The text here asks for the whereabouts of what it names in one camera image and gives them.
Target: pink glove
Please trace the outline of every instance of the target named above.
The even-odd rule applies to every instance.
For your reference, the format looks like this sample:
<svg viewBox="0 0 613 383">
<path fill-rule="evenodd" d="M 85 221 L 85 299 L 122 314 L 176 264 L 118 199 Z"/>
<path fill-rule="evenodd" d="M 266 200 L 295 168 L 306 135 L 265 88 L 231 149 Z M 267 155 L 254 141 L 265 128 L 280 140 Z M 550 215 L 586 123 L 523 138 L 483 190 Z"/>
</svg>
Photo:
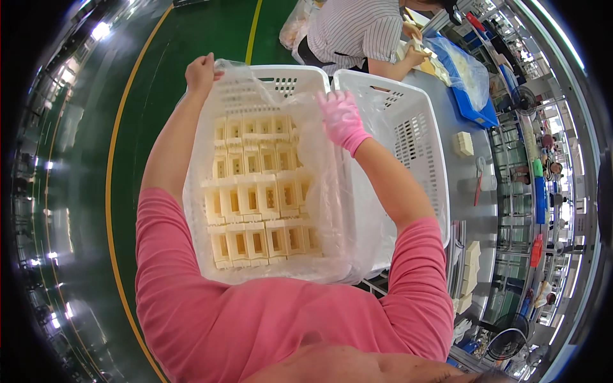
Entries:
<svg viewBox="0 0 613 383">
<path fill-rule="evenodd" d="M 364 131 L 357 111 L 356 100 L 348 91 L 334 91 L 316 95 L 319 108 L 324 114 L 324 131 L 335 145 L 351 153 L 353 158 L 362 141 L 372 136 Z"/>
</svg>

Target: pink shirt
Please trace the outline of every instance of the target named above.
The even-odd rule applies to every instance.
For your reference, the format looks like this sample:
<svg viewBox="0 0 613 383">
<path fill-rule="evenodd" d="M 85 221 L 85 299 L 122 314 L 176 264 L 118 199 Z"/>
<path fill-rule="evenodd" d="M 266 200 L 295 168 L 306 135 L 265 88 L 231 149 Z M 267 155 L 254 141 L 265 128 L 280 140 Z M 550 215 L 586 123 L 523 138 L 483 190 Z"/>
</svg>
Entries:
<svg viewBox="0 0 613 383">
<path fill-rule="evenodd" d="M 236 286 L 200 275 L 183 211 L 162 189 L 140 193 L 136 303 L 145 341 L 173 382 L 240 382 L 281 361 L 302 336 L 365 352 L 445 361 L 453 309 L 436 220 L 399 236 L 381 299 L 353 286 L 290 278 Z"/>
</svg>

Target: factory floor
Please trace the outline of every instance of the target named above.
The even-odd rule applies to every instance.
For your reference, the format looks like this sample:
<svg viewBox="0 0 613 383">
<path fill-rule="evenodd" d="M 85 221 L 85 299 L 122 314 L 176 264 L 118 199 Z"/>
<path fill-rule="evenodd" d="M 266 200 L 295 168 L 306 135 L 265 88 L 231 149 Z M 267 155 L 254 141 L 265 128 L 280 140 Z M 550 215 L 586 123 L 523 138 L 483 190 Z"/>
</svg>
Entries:
<svg viewBox="0 0 613 383">
<path fill-rule="evenodd" d="M 47 101 L 36 143 L 32 218 L 53 341 L 85 381 L 167 382 L 135 311 L 135 220 L 147 156 L 185 91 L 185 67 L 210 51 L 249 64 L 295 64 L 279 31 L 295 1 L 123 1 L 35 88 Z"/>
</svg>

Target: basket handle hole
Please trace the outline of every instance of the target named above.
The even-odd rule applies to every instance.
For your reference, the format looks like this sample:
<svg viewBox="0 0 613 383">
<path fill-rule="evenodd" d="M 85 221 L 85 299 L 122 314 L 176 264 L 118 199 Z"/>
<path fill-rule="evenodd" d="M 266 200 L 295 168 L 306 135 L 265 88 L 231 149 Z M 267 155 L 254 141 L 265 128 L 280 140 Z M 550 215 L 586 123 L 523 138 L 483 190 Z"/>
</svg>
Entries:
<svg viewBox="0 0 613 383">
<path fill-rule="evenodd" d="M 376 91 L 381 91 L 381 92 L 385 92 L 385 93 L 390 93 L 390 92 L 391 92 L 391 90 L 389 90 L 389 89 L 380 88 L 380 87 L 378 87 L 378 86 L 372 86 L 372 85 L 371 85 L 370 87 L 371 87 L 371 88 L 373 88 L 373 89 L 374 89 L 374 90 L 376 90 Z"/>
</svg>

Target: plastic liner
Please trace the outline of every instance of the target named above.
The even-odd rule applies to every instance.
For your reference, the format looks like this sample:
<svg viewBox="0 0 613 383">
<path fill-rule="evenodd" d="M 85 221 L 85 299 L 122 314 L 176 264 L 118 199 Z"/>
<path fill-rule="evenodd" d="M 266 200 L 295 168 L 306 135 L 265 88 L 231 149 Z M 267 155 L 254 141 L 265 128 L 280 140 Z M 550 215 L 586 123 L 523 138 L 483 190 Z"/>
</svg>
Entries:
<svg viewBox="0 0 613 383">
<path fill-rule="evenodd" d="M 490 78 L 485 65 L 444 37 L 424 39 L 424 46 L 433 49 L 433 45 L 447 52 L 457 69 L 459 77 L 450 74 L 450 86 L 465 91 L 473 109 L 482 110 L 490 99 Z"/>
<path fill-rule="evenodd" d="M 279 32 L 281 44 L 287 50 L 292 51 L 292 57 L 302 65 L 304 65 L 304 60 L 298 55 L 298 45 L 307 35 L 309 24 L 315 19 L 323 2 L 298 0 Z"/>
<path fill-rule="evenodd" d="M 372 269 L 376 252 L 358 249 L 356 238 L 361 238 L 361 243 L 380 241 L 382 230 L 376 228 L 382 227 L 385 213 L 373 194 L 369 206 L 362 207 L 356 213 L 359 215 L 358 221 L 364 223 L 356 227 L 353 193 L 371 188 L 370 182 L 368 179 L 351 180 L 347 177 L 349 162 L 354 160 L 347 151 L 335 147 L 323 132 L 322 116 L 314 92 L 300 93 L 296 89 L 293 96 L 284 98 L 284 94 L 275 91 L 274 87 L 258 80 L 257 74 L 254 75 L 243 63 L 219 59 L 215 67 L 216 70 L 224 70 L 225 75 L 213 85 L 200 113 L 183 190 L 186 220 L 202 275 L 229 284 L 262 277 L 357 284 Z M 213 179 L 214 119 L 231 115 L 257 117 L 271 113 L 290 115 L 299 130 L 297 153 L 303 166 L 313 175 L 306 195 L 306 208 L 311 223 L 318 230 L 324 256 L 289 256 L 287 261 L 273 265 L 217 269 L 207 232 L 202 192 L 202 186 Z M 368 116 L 363 118 L 365 125 L 368 125 L 367 121 L 371 119 Z"/>
</svg>

